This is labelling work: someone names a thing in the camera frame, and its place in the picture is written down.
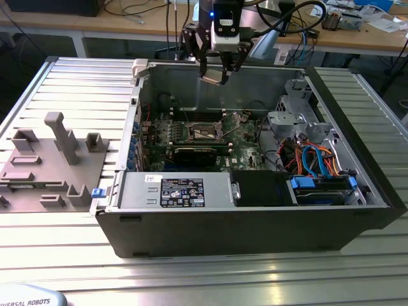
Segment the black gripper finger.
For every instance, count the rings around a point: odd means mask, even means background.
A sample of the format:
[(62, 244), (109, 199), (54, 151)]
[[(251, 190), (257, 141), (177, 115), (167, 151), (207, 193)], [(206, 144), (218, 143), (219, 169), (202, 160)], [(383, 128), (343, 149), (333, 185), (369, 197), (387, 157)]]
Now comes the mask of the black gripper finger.
[(207, 53), (210, 50), (210, 31), (201, 24), (189, 25), (182, 30), (187, 53), (200, 64), (200, 77), (207, 72)]
[(232, 51), (220, 52), (222, 62), (222, 76), (220, 84), (224, 85), (232, 72), (240, 70), (249, 55), (254, 43), (252, 41), (240, 42)]

